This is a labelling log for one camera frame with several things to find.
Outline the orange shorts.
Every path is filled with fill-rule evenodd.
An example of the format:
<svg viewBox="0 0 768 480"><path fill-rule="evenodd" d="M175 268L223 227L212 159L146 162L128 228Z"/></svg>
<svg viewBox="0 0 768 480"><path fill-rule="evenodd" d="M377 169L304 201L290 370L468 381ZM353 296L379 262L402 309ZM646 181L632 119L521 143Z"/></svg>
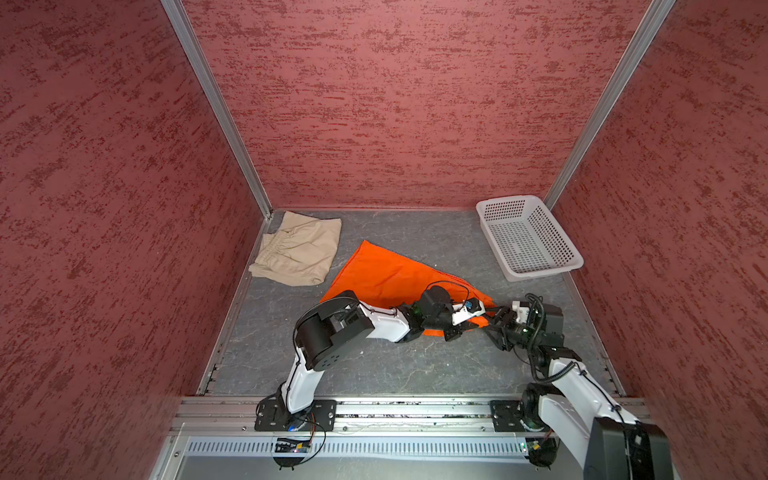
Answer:
<svg viewBox="0 0 768 480"><path fill-rule="evenodd" d="M490 296L468 281L368 241L355 251L323 298L330 300L354 293L372 308L386 311L417 302L432 287L446 290L453 304L476 298L486 307L493 305Z"/></svg>

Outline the beige shorts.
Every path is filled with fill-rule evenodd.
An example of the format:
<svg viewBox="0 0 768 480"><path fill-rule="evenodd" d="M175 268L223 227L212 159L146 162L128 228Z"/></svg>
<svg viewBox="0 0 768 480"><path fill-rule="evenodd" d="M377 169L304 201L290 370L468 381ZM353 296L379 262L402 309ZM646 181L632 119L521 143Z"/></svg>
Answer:
<svg viewBox="0 0 768 480"><path fill-rule="evenodd" d="M341 219L318 219L285 212L279 228L265 234L255 260L253 278L266 278L290 287L322 284L338 251Z"/></svg>

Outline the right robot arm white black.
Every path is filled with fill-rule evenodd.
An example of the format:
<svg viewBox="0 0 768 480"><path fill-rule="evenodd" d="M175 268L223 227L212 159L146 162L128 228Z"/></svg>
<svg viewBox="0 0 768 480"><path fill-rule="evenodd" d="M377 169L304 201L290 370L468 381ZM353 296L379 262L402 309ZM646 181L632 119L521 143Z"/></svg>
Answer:
<svg viewBox="0 0 768 480"><path fill-rule="evenodd" d="M623 407L566 347L560 308L531 296L485 316L492 344L531 372L519 399L494 400L490 412L495 431L526 434L532 465L550 467L565 447L586 479L674 478L666 434Z"/></svg>

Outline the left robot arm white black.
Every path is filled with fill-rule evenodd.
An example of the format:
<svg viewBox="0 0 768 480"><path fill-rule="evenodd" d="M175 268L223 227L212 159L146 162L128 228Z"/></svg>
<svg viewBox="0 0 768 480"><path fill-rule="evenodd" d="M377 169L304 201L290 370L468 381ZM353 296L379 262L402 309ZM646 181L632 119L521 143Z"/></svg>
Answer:
<svg viewBox="0 0 768 480"><path fill-rule="evenodd" d="M324 372L366 340L408 343L428 331L447 341L477 327L486 313L476 297L461 302L451 298L441 282L428 285L412 304L374 307L347 290L308 310L297 320L292 347L294 360L287 380L277 393L277 421L289 431L308 424L316 389Z"/></svg>

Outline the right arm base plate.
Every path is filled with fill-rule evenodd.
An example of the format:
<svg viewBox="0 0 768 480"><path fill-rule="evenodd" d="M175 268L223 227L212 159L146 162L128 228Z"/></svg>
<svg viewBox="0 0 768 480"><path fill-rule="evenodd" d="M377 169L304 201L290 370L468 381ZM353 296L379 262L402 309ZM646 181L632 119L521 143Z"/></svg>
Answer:
<svg viewBox="0 0 768 480"><path fill-rule="evenodd" d="M494 431L501 432L540 432L543 426L532 420L521 400L492 400L489 402Z"/></svg>

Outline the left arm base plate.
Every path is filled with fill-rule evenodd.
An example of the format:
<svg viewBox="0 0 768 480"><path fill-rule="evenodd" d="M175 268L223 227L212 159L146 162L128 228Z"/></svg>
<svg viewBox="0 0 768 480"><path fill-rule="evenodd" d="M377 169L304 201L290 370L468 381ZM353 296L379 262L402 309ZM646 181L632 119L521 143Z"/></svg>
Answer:
<svg viewBox="0 0 768 480"><path fill-rule="evenodd" d="M315 400L300 412L290 413L283 400L266 398L255 410L254 430L257 432L311 432L332 431L335 423L337 402Z"/></svg>

